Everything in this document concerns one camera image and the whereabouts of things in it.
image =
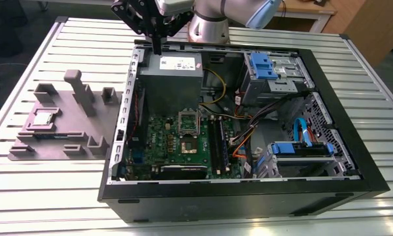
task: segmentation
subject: desk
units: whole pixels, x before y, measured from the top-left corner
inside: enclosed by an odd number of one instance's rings
[[[187,29],[170,40],[187,41]],[[393,95],[354,44],[335,34],[231,28],[234,44],[311,49],[352,118],[391,192],[310,217],[126,224],[98,202],[104,161],[8,160],[39,83],[67,88],[67,69],[94,91],[124,90],[134,40],[122,21],[55,23],[0,111],[0,233],[59,235],[393,235]]]
[[[338,13],[338,9],[327,2],[326,6],[322,7],[316,5],[312,1],[302,0],[286,0],[286,17],[290,18],[303,18],[314,19],[315,23],[312,25],[312,33],[320,33],[326,27],[331,16]],[[279,12],[275,14],[276,17],[282,17],[284,11],[284,5],[282,3]]]

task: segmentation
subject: wooden cabinet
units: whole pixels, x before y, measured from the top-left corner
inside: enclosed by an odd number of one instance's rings
[[[323,33],[344,33],[372,66],[393,48],[393,0],[331,0],[338,14]]]

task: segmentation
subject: cpu socket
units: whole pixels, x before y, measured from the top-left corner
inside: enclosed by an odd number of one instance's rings
[[[182,138],[182,154],[196,154],[198,153],[198,139]]]

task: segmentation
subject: power supply label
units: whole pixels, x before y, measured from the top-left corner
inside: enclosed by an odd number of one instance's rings
[[[196,59],[180,57],[162,57],[160,70],[196,70]]]

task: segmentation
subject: white sticker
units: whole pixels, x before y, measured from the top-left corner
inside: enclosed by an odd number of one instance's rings
[[[235,103],[236,103],[236,105],[240,106],[240,103],[242,103],[242,97],[236,96],[236,98],[235,98]]]
[[[244,163],[244,169],[248,171],[248,172],[251,172],[251,170],[252,170],[252,167],[250,166],[250,164],[246,162]]]
[[[162,57],[160,70],[196,70],[195,58]]]

